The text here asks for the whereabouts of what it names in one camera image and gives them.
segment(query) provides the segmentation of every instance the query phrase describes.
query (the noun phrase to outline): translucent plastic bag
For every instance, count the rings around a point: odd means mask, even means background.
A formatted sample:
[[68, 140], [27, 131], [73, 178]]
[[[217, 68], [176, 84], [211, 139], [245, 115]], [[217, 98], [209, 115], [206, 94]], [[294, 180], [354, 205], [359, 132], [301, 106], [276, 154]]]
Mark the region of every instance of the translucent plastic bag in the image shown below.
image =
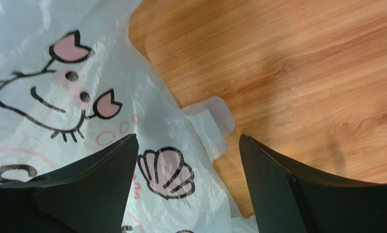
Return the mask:
[[232, 115], [220, 98], [179, 109], [127, 38], [139, 3], [0, 1], [0, 183], [135, 133], [140, 155], [123, 232], [257, 232], [211, 164], [226, 151]]

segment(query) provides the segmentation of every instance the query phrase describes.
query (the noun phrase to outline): cartoon face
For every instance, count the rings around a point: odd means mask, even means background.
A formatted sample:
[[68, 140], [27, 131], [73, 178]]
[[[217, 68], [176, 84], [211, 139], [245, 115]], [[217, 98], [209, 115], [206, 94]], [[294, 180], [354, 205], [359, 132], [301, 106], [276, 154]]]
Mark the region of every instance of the cartoon face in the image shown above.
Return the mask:
[[0, 107], [52, 131], [51, 138], [61, 134], [67, 142], [69, 135], [77, 142], [76, 135], [84, 138], [80, 128], [86, 119], [111, 119], [120, 112], [122, 104], [114, 101], [113, 89], [94, 98], [83, 87], [84, 77], [73, 67], [50, 69], [54, 61], [73, 64], [92, 55], [91, 48], [80, 44], [79, 31], [68, 33], [50, 46], [49, 54], [51, 59], [42, 70], [13, 72], [15, 77], [0, 81]]

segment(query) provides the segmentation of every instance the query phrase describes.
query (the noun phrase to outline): cartoon character print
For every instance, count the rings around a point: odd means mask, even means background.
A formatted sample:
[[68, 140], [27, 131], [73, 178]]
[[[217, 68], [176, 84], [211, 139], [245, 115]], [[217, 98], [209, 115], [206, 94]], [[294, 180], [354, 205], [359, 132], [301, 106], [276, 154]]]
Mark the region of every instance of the cartoon character print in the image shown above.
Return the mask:
[[138, 156], [137, 164], [150, 191], [166, 200], [185, 198], [195, 192], [193, 170], [176, 148], [146, 150]]
[[[75, 133], [84, 138], [80, 128], [85, 120], [93, 117], [111, 119], [120, 112], [122, 103], [114, 100], [113, 89], [105, 91], [93, 101], [90, 92], [82, 86], [83, 77], [79, 71], [69, 67], [51, 69], [50, 66], [54, 61], [63, 64], [80, 63], [89, 59], [93, 53], [90, 47], [80, 44], [79, 31], [68, 33], [50, 46], [51, 58], [40, 71], [15, 71], [12, 73], [13, 78], [0, 80], [0, 107], [52, 131], [51, 139], [60, 134], [67, 142], [69, 134], [77, 142]], [[33, 84], [20, 85], [31, 79], [39, 81], [36, 83], [43, 83], [44, 79], [47, 81], [44, 83], [49, 85], [41, 90]], [[18, 97], [22, 98], [22, 104], [14, 103]]]

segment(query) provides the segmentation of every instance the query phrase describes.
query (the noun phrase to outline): wooden surface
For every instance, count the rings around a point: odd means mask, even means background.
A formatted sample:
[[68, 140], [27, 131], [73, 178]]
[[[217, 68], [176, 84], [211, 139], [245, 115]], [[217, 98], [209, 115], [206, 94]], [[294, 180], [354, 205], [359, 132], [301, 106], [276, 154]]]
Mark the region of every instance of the wooden surface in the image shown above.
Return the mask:
[[145, 0], [130, 39], [180, 107], [236, 119], [214, 168], [253, 213], [242, 133], [321, 170], [387, 183], [387, 0]]

